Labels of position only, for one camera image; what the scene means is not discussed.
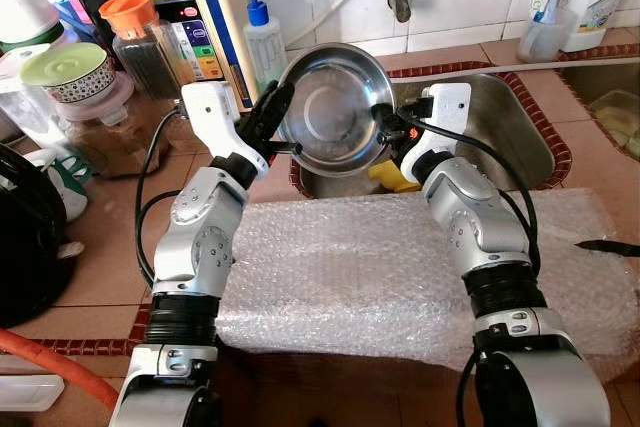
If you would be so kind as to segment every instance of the stainless steel bowl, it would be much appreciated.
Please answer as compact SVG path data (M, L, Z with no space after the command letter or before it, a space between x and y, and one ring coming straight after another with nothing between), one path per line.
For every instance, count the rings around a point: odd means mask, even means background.
M367 168L384 150L371 106L395 100L391 81L369 54L347 44L318 45L295 59L280 81L295 86L278 134L299 142L304 168L341 177Z

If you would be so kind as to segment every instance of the countertop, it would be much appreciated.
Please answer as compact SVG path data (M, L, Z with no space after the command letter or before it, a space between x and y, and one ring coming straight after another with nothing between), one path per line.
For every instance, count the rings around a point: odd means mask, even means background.
M612 29L607 32L603 44L638 42L640 28ZM515 58L516 45L517 41L489 42L387 56L379 60L387 70L459 61L512 65L519 63ZM591 188L611 215L616 226L615 240L640 244L640 163L613 146L555 71L525 72L518 76L571 150L571 170L557 188ZM29 144L23 143L20 150L29 150ZM169 155L163 167L148 177L145 197L148 199L160 192L181 188L210 159L205 152ZM139 316L140 304L150 301L148 290L138 272L133 244L135 184L133 178L94 178L87 184L91 202L86 212L67 229L69 238L85 244L85 251L78 258L77 270L70 285L52 308L37 319L11 330L32 339L64 339L65 342L73 339L129 338ZM304 199L289 182L289 159L285 156L276 159L269 176L256 182L249 193L251 202ZM152 256L153 247L167 228L170 203L168 199L157 205L145 223L144 245L148 256ZM632 262L630 268L640 272L638 259ZM99 375L113 379L115 385L121 384L128 365L128 357L122 353L112 356L83 355L78 359ZM614 415L618 419L616 426L640 427L637 384L624 383L637 382L639 378L640 365L636 364L632 371L620 379L622 387L608 388L612 409L617 411ZM71 400L65 398L77 400L78 396L84 394L75 388L68 388L53 409L34 416L37 425L76 424L78 414L71 412L73 409L68 407ZM629 407L628 403L635 403L635 407ZM97 404L87 401L85 407L80 409L87 411L82 414L87 422L85 425L105 425L106 417L96 413L100 409Z

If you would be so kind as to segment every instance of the pipe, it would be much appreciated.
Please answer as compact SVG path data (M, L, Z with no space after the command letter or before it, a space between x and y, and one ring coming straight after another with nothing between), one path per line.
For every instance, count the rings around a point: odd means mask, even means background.
M419 77L394 77L392 84L411 84L413 82L433 82L434 80L454 79L463 75L476 74L502 74L505 72L526 72L530 70L553 70L565 67L595 67L597 65L623 65L640 63L640 57L626 57L623 59L595 59L595 60L569 60L563 62L544 62L540 64L522 65L498 65L494 67L482 67L480 69L458 70L444 74L421 75Z
M292 44L295 44L297 41L299 41L309 32L316 29L320 24L322 24L325 20L327 20L327 17L333 14L338 9L338 7L340 7L343 4L344 1L345 0L334 0L333 3L329 6L329 8L322 13L322 15L320 15L317 19L315 19L313 22L311 22L302 30L299 30L296 34L293 35L293 37L287 40L285 42L286 44L285 47L291 47Z
M0 329L0 349L58 374L76 384L102 402L112 412L118 401L118 392L111 385L80 364L57 354L40 344L8 330Z

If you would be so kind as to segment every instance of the orange hose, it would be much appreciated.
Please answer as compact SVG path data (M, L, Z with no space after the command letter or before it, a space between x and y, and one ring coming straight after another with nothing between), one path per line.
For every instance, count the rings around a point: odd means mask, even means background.
M76 384L106 405L110 412L115 409L118 402L118 391L89 369L63 355L56 354L40 344L3 329L0 329L0 349L33 362L54 374L58 374L72 384Z

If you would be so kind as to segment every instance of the green lid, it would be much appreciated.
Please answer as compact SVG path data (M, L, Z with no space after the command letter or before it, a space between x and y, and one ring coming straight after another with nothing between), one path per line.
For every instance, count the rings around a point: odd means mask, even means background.
M78 80L96 70L107 53L88 42L62 45L29 59L20 69L20 80L27 85L51 87Z

